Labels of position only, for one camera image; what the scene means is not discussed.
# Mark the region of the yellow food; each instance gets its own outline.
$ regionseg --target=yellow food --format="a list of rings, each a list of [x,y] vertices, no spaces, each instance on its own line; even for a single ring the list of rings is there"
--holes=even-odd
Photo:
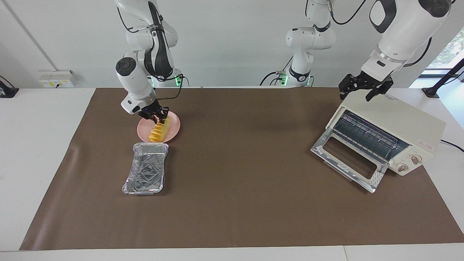
[[[169,122],[171,119],[168,117],[164,124],[158,122],[150,132],[150,142],[163,142],[164,136],[168,132]]]

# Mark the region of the foil pan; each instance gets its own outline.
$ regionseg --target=foil pan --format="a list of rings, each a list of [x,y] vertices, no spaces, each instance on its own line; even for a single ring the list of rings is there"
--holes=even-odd
[[[137,143],[129,177],[122,187],[125,194],[152,195],[164,185],[164,160],[169,146],[163,143]]]

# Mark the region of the wire rack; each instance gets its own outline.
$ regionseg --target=wire rack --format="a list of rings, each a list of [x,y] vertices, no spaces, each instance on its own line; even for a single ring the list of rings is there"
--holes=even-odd
[[[334,127],[335,132],[370,157],[389,161],[408,145],[372,123],[345,111]]]

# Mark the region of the oven knob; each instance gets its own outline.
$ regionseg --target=oven knob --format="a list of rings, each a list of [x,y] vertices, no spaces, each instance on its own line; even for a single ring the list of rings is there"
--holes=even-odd
[[[422,163],[422,158],[418,155],[411,155],[411,161],[414,163],[414,165],[418,165]]]
[[[403,172],[403,171],[406,171],[408,169],[408,166],[407,165],[404,165],[404,164],[398,164],[398,172]]]

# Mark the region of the pink plate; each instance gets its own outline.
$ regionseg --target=pink plate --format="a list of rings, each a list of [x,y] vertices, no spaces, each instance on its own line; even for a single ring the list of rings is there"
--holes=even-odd
[[[168,117],[171,118],[171,122],[169,123],[168,132],[164,137],[163,143],[172,140],[180,130],[179,117],[171,111],[168,113]],[[150,142],[150,132],[154,126],[154,121],[142,119],[137,126],[137,134],[139,135],[139,138],[144,142]]]

